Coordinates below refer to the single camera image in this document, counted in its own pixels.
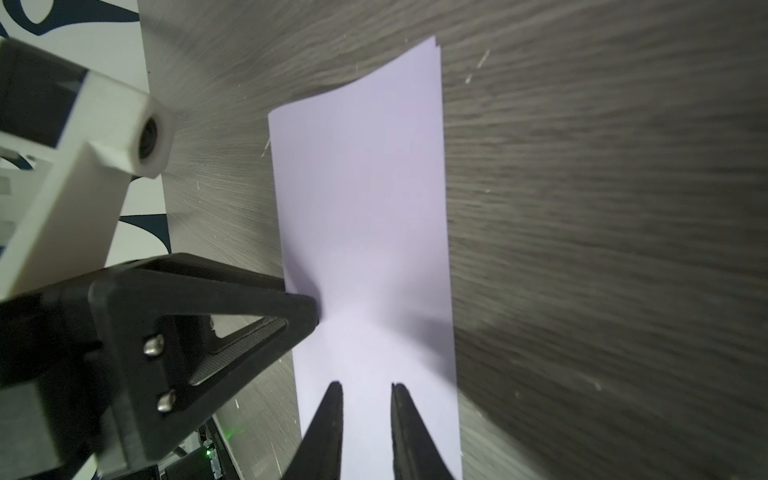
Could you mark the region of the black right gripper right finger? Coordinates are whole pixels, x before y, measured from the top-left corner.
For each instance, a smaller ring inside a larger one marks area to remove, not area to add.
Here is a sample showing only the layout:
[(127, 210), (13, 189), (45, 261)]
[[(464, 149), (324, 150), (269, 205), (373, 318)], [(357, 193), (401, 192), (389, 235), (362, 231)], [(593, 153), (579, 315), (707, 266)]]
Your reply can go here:
[(393, 471), (396, 480), (453, 480), (404, 384), (391, 392)]

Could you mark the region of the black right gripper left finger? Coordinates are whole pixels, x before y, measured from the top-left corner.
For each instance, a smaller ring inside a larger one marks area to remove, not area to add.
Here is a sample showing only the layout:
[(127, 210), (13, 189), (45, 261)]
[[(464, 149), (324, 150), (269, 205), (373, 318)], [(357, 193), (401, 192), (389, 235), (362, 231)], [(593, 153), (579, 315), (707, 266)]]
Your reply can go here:
[(343, 443), (343, 388), (331, 382), (282, 480), (338, 480)]

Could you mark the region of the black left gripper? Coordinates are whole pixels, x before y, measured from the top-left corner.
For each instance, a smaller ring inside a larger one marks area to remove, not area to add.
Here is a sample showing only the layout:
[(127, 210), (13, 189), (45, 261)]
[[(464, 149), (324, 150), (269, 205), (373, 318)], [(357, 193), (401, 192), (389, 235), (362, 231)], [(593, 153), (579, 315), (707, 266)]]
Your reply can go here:
[(189, 254), (4, 299), (1, 476), (156, 462), (318, 320), (281, 279)]

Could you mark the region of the lilac square paper sheet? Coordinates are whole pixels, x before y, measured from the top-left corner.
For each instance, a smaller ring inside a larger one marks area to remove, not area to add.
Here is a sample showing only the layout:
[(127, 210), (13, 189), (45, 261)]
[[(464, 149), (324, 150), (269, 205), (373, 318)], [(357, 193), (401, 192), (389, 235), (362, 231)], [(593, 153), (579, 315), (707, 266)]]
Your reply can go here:
[(292, 353), (299, 424), (342, 385), (345, 479), (392, 477), (395, 384), (462, 475), (441, 65), (427, 39), (268, 116), (286, 287), (320, 311)]

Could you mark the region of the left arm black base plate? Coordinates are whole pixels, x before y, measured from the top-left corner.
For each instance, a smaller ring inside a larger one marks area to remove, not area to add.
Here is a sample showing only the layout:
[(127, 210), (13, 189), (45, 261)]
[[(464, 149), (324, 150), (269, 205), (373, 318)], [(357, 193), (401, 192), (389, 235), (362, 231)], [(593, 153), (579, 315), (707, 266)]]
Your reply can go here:
[(241, 479), (225, 437), (213, 418), (155, 465), (120, 479)]

